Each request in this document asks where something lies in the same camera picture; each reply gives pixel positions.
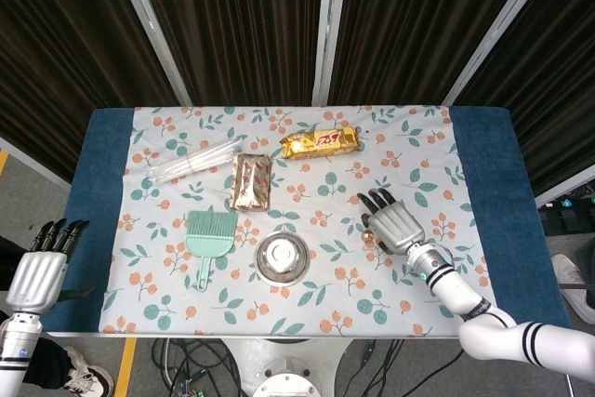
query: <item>dark curtain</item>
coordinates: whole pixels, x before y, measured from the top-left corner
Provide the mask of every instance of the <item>dark curtain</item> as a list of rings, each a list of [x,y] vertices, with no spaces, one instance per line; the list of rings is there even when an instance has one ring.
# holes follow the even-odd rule
[[[195,104],[311,104],[320,0],[152,4]]]
[[[506,0],[344,0],[329,104],[440,104]]]
[[[595,0],[529,0],[456,105],[510,110],[535,195],[595,164]]]
[[[128,0],[0,4],[0,137],[64,179],[94,109],[178,104]]]

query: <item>brown wrapper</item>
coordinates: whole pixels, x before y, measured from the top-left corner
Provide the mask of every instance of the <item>brown wrapper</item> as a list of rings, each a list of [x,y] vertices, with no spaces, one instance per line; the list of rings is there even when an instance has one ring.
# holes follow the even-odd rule
[[[269,209],[271,158],[268,155],[238,153],[233,157],[231,207],[244,211]]]
[[[283,157],[300,160],[302,158],[326,157],[360,150],[355,127],[342,129],[315,130],[291,134],[281,140]]]

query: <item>blue fabric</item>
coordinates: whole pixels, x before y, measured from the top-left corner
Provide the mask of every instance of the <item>blue fabric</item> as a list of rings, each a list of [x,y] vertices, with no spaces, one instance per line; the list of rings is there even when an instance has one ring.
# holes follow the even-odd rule
[[[450,109],[498,307],[517,323],[569,327],[509,111]]]
[[[87,297],[60,302],[43,315],[47,332],[98,332],[133,116],[134,109],[100,109],[89,121],[65,218],[90,223],[73,253],[63,288],[76,289],[87,283],[96,287]]]

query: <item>metal bowl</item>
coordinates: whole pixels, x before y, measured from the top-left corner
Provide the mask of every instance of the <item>metal bowl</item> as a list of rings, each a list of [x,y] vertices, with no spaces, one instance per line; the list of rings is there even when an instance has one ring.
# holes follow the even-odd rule
[[[257,272],[270,285],[293,285],[306,274],[309,266],[308,247],[293,232],[272,232],[258,246]]]

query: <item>sneaker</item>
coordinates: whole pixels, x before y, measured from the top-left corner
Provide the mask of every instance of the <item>sneaker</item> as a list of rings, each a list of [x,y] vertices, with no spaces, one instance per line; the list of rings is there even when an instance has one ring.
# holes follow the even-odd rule
[[[83,355],[74,348],[64,348],[73,364],[68,373],[70,378],[63,388],[78,397],[111,397],[113,379],[110,373],[99,366],[87,364]]]
[[[558,283],[577,285],[585,283],[578,267],[565,255],[552,256],[551,263]],[[595,324],[595,309],[587,304],[587,290],[563,288],[562,294],[585,323]]]

